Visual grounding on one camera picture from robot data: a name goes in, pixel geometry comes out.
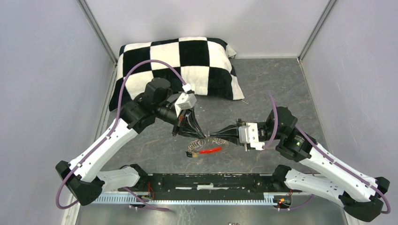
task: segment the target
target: metal frame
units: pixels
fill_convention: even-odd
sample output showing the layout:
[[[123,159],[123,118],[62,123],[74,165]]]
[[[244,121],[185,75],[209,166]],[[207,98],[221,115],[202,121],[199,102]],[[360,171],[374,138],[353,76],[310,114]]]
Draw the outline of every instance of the metal frame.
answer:
[[[301,61],[304,59],[306,54],[308,53],[308,50],[312,46],[313,42],[315,41],[316,37],[318,36],[319,31],[321,30],[323,24],[325,23],[326,19],[328,18],[330,12],[336,5],[336,2],[338,0],[329,0],[329,2],[326,4],[325,9],[323,10],[321,17],[319,17],[318,22],[316,23],[313,31],[311,32],[310,37],[308,38],[306,44],[304,45],[303,50],[301,50],[300,55],[298,56],[298,60]]]
[[[104,33],[101,30],[101,27],[98,25],[97,20],[95,19],[90,7],[88,6],[86,0],[77,0],[78,4],[83,10],[83,13],[87,17],[88,22],[92,26],[92,29],[94,30],[95,34],[97,35],[99,41],[101,42],[102,46],[104,46],[105,51],[107,52],[108,57],[111,59],[111,61],[114,63],[116,66],[117,64],[117,58],[115,54],[112,51],[111,46],[109,45],[107,39],[105,38]]]

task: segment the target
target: metal spring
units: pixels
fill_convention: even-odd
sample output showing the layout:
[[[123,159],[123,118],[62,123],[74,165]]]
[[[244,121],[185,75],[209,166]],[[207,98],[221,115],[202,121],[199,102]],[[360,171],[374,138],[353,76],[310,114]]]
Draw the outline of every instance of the metal spring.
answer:
[[[218,137],[212,137],[211,139],[212,139],[212,143],[216,143],[218,145],[229,145],[230,144],[228,141],[218,138]]]
[[[188,150],[192,151],[194,149],[200,148],[206,144],[205,139],[196,139],[195,141],[189,143]]]
[[[206,143],[212,143],[212,144],[217,144],[217,145],[229,145],[230,143],[224,139],[217,138],[217,137],[208,137],[206,139],[196,139],[193,142],[190,142],[188,145],[188,150],[192,151],[194,149],[203,147],[206,145]]]

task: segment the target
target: white enclosure wall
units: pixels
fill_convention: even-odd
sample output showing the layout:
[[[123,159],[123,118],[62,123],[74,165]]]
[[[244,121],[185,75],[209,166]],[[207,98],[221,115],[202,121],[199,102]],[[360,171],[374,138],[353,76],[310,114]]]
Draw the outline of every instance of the white enclosure wall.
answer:
[[[297,57],[327,0],[87,0],[115,55],[122,45],[205,36],[237,57]]]
[[[393,211],[371,223],[380,225],[398,221],[397,8],[397,1],[338,1],[303,61],[333,152],[391,181]]]
[[[73,0],[1,1],[0,30],[0,224],[60,224],[55,165],[93,142],[113,64]]]

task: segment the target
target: red wire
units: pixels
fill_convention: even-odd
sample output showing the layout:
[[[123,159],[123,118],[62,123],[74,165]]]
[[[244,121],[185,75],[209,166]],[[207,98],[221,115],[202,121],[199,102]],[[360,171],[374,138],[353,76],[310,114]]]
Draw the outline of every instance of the red wire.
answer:
[[[210,153],[215,153],[218,151],[221,151],[221,147],[213,148],[213,149],[206,149],[206,150],[200,150],[199,154],[210,154]]]

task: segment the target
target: purple cable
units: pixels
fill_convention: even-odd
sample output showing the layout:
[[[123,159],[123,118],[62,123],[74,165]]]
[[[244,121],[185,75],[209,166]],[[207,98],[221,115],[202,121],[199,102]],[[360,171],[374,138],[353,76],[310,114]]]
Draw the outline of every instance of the purple cable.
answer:
[[[116,129],[118,121],[120,119],[120,111],[122,109],[122,94],[123,94],[123,89],[124,86],[126,85],[126,81],[129,78],[129,76],[134,72],[134,70],[136,70],[139,66],[146,64],[146,63],[150,63],[150,62],[157,62],[160,64],[163,64],[165,66],[167,66],[169,69],[171,69],[171,71],[173,71],[176,76],[180,79],[180,81],[183,83],[183,85],[186,85],[186,82],[184,81],[184,79],[179,75],[179,73],[169,64],[160,61],[160,60],[145,60],[142,61],[140,63],[138,63],[137,65],[135,65],[126,75],[126,77],[123,80],[122,86],[120,88],[120,93],[119,93],[119,101],[117,103],[117,113],[116,113],[116,119],[115,119],[115,123],[112,126],[112,128],[110,129],[109,133],[107,134],[107,136],[110,136]],[[91,149],[87,155],[85,155],[80,161],[79,164],[83,164],[83,162],[93,153],[95,152],[95,150],[97,150],[105,141],[107,140],[106,137],[104,137],[96,146],[94,146],[93,149]],[[70,205],[67,206],[61,206],[60,204],[60,195],[61,195],[61,191],[63,189],[63,186],[66,184],[67,180],[72,176],[72,174],[78,169],[79,167],[76,165],[69,173],[68,175],[65,177],[65,179],[62,181],[60,187],[58,188],[57,191],[57,195],[55,196],[55,204],[57,205],[57,207],[61,210],[65,210],[68,209],[70,207],[72,207],[73,205],[75,205],[76,203],[78,203],[78,200],[74,201],[73,203],[71,203]]]
[[[157,208],[154,207],[148,203],[146,203],[144,200],[142,200],[141,198],[139,198],[134,192],[132,192],[128,187],[123,187],[124,190],[128,191],[130,194],[132,194],[138,201],[142,202],[145,206],[148,206],[149,209],[146,208],[137,208],[138,210],[157,210],[157,211],[162,211],[162,212],[168,212],[170,211],[170,209],[168,208]]]
[[[303,173],[304,173],[305,171],[308,171],[308,172],[310,172],[313,176],[315,176],[315,174],[314,174],[312,171],[310,171],[310,170],[303,170]],[[296,210],[296,209],[299,209],[299,208],[301,208],[301,207],[307,206],[307,205],[314,199],[314,197],[315,197],[315,195],[311,195],[311,197],[310,197],[305,203],[303,203],[303,204],[301,204],[301,205],[298,205],[298,206],[295,206],[295,207],[290,207],[290,208],[288,208],[288,209],[279,209],[279,211],[291,211],[291,210]]]
[[[273,98],[272,98],[271,95],[269,95],[268,97],[271,99],[272,107],[274,108],[275,124],[277,124],[276,121],[277,121],[278,115],[277,115],[277,113],[275,113],[275,112],[276,112],[275,109],[276,109],[276,107],[277,107],[277,104],[276,104],[275,101],[273,101]],[[377,189],[375,186],[371,186],[370,183],[369,183],[368,181],[366,181],[366,180],[363,179],[362,177],[356,175],[354,172],[350,171],[350,170],[347,169],[345,166],[341,165],[341,164],[338,163],[338,162],[334,162],[334,160],[333,160],[329,155],[327,155],[327,153],[323,152],[318,146],[316,146],[316,144],[308,137],[308,135],[303,131],[303,129],[301,129],[301,128],[300,128],[299,126],[297,126],[297,125],[296,125],[296,129],[305,137],[305,139],[306,139],[308,142],[310,142],[310,144],[311,144],[321,155],[323,155],[325,158],[327,158],[331,163],[334,163],[334,164],[335,164],[337,167],[339,167],[340,169],[344,170],[345,172],[347,172],[347,173],[350,174],[351,176],[353,176],[353,177],[359,179],[362,183],[364,183],[366,186],[369,186],[369,187],[372,188],[377,194],[379,194],[380,197],[383,199],[383,201],[384,201],[386,207],[387,207],[387,210],[386,210],[386,211],[381,211],[382,214],[389,214],[389,213],[391,212],[390,203],[388,202],[387,198],[384,196],[384,194],[383,194],[379,189]]]
[[[268,148],[268,147],[271,145],[271,143],[272,143],[273,140],[275,139],[276,131],[277,131],[277,129],[278,129],[278,113],[277,113],[277,111],[276,111],[276,102],[275,102],[274,98],[272,97],[272,95],[268,95],[268,98],[269,98],[269,100],[271,100],[272,109],[274,110],[274,118],[275,118],[275,121],[274,121],[274,130],[272,130],[271,138],[268,140],[267,144],[265,144],[265,145],[262,147],[262,149],[266,149],[266,148]]]

